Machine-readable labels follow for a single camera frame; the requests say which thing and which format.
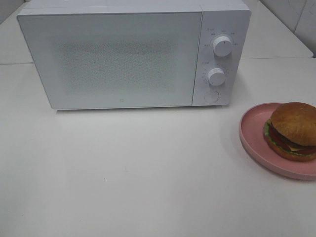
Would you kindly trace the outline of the white timer knob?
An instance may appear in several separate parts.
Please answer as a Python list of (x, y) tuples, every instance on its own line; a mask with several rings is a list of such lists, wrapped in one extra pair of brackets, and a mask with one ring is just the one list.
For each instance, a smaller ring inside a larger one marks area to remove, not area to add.
[(220, 86), (225, 82), (226, 75), (221, 68), (214, 68), (207, 73), (207, 80), (211, 86)]

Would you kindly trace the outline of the white microwave door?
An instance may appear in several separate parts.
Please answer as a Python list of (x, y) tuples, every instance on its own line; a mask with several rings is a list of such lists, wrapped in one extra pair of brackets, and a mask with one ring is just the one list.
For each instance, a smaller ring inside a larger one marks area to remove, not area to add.
[(53, 109), (189, 106), (201, 13), (19, 15)]

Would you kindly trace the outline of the pink plate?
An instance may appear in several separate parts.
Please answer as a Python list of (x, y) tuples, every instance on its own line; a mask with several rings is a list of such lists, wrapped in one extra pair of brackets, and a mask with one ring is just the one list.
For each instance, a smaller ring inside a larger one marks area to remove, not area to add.
[(264, 103), (250, 108), (239, 123), (239, 137), (245, 151), (266, 169), (292, 179), (314, 181), (316, 161), (287, 160), (275, 153), (265, 141), (264, 124), (281, 103)]

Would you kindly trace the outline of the burger with lettuce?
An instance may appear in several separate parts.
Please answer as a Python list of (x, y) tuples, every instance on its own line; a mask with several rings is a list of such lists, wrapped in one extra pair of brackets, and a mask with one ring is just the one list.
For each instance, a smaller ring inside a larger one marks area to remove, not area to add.
[(302, 102), (278, 106), (265, 122), (264, 139), (282, 158), (308, 162), (316, 159), (316, 108)]

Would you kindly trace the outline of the white microwave oven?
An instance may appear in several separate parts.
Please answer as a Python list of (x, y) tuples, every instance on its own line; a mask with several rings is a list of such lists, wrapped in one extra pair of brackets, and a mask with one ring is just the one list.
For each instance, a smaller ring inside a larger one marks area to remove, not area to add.
[[(201, 13), (200, 36), (194, 92), (191, 106), (221, 106), (229, 104), (240, 62), (251, 11), (241, 0), (33, 0), (17, 15), (77, 15), (77, 14), (154, 14)], [(232, 52), (216, 56), (213, 41), (228, 36)], [(221, 68), (226, 80), (220, 86), (211, 86), (207, 73)], [(204, 95), (217, 91), (219, 100), (207, 104)]]

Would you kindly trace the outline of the upper white power knob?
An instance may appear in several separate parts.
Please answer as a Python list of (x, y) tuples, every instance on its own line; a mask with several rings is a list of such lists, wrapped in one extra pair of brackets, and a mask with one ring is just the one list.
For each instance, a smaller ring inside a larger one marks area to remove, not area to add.
[(232, 52), (232, 44), (228, 36), (219, 36), (212, 43), (213, 51), (216, 56), (225, 57)]

